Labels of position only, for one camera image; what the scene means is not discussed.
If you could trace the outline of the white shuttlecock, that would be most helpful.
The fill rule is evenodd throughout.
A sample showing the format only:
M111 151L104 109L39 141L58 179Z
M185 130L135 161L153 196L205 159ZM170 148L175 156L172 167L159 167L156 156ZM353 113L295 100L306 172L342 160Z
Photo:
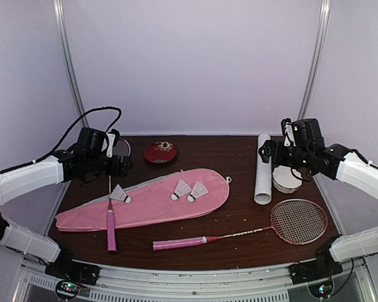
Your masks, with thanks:
M173 201L177 201L180 199L182 196L191 193L192 188L190 187L189 184L187 184L184 180L179 180L174 192L171 194L171 199Z
M187 196L187 201L192 203L196 199L201 198L202 196L205 196L208 193L209 193L209 190L207 186L204 183L197 181L194 184L191 193Z
M110 199L121 201L123 203L131 203L132 198L124 191L124 189L117 184L110 193Z

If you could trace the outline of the white shuttlecock tube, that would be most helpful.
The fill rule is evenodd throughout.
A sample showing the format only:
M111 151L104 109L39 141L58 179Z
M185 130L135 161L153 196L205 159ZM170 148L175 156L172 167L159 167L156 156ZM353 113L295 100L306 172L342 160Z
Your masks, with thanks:
M270 135L265 133L258 136L254 201L259 205L267 205L272 200L272 164L264 163L259 154L259 148L269 139Z

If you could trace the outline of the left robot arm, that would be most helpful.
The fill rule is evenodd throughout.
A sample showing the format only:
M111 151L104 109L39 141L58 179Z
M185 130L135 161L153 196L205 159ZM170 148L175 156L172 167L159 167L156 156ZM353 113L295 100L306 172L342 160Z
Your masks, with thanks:
M82 128L77 142L67 150L55 149L41 160L33 160L0 171L0 207L37 189L75 179L83 184L106 175L125 177L132 169L131 146L117 130L108 132ZM0 245L53 262L54 270L64 279L78 273L77 264L65 255L51 238L33 232L0 212Z

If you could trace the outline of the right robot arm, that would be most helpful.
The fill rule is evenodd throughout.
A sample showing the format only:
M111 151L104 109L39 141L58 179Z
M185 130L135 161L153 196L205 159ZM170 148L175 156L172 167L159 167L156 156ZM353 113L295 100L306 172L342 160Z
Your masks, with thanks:
M286 118L281 127L282 142L267 140L258 148L264 163L305 168L312 175L322 174L378 199L378 166L356 149L338 143L327 147L317 119ZM334 268L335 262L373 254L378 254L378 226L329 240L317 251L310 271L314 277L322 278Z

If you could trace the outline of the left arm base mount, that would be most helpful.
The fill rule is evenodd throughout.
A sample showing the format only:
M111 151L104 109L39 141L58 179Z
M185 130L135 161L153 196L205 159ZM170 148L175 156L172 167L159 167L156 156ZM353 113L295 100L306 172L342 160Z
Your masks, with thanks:
M96 285L100 273L99 266L74 260L69 249L61 249L54 262L39 260L39 263L45 266L47 275L59 278L54 292L61 301L70 301L82 289Z

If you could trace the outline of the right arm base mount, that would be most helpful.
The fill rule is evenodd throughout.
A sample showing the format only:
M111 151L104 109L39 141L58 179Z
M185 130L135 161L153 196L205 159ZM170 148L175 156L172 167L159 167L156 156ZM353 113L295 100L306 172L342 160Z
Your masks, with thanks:
M294 262L289 266L292 284L306 283L309 293L318 299L332 297L335 293L333 277L342 272L342 265L333 260L328 250L321 249L314 260Z

